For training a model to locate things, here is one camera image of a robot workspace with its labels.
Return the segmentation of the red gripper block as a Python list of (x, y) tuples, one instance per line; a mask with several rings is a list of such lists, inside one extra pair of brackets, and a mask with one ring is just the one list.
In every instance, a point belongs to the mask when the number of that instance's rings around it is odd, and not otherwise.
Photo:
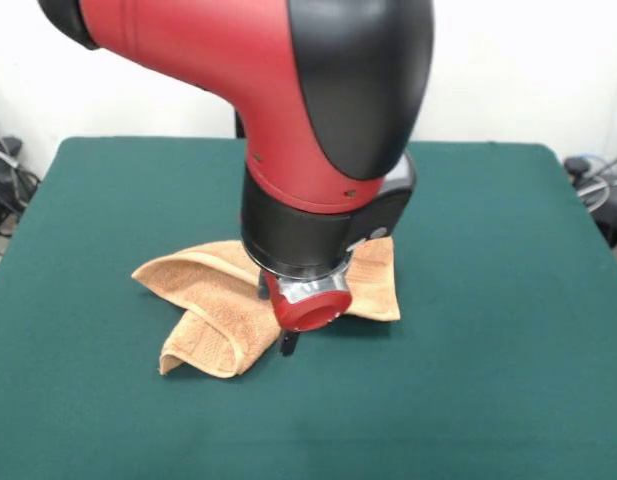
[(310, 281), (276, 277), (259, 272), (257, 296), (270, 301), (275, 318), (283, 329), (279, 353), (291, 356), (300, 333), (320, 329), (344, 314), (352, 303), (352, 294), (344, 274)]

